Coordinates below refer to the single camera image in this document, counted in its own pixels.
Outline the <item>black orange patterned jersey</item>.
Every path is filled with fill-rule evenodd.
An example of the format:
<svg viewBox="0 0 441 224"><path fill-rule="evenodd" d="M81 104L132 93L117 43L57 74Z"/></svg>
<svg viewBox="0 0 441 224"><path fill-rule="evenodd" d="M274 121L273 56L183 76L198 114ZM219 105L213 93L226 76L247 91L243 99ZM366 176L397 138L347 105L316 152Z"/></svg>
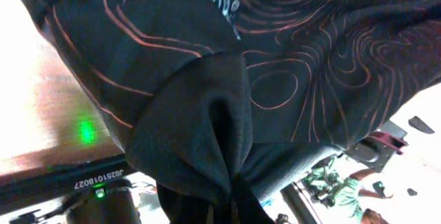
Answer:
<svg viewBox="0 0 441 224"><path fill-rule="evenodd" d="M440 0L21 1L172 223L268 223L440 82Z"/></svg>

